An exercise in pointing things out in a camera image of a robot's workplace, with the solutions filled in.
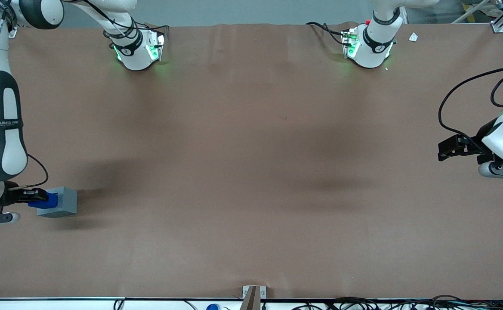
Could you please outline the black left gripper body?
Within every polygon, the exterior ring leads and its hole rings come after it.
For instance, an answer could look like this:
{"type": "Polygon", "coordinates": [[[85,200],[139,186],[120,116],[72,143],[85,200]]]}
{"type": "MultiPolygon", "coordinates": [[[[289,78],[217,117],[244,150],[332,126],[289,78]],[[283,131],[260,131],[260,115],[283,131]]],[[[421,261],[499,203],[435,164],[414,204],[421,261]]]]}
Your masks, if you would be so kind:
{"type": "Polygon", "coordinates": [[[493,128],[496,121],[497,119],[493,118],[493,120],[483,125],[471,138],[476,145],[469,143],[466,147],[466,156],[475,156],[477,164],[483,164],[494,160],[495,155],[493,151],[491,151],[485,143],[482,142],[482,139],[493,128]]]}

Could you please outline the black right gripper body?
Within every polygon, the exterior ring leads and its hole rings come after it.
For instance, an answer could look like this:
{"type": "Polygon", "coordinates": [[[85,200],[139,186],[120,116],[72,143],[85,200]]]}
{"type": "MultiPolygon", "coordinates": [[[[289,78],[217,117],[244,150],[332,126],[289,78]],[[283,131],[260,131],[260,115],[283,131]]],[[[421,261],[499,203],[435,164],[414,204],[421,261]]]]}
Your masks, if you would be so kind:
{"type": "Polygon", "coordinates": [[[17,203],[20,196],[23,195],[23,189],[19,189],[17,185],[5,185],[5,190],[2,194],[2,206],[9,206],[17,203]]]}

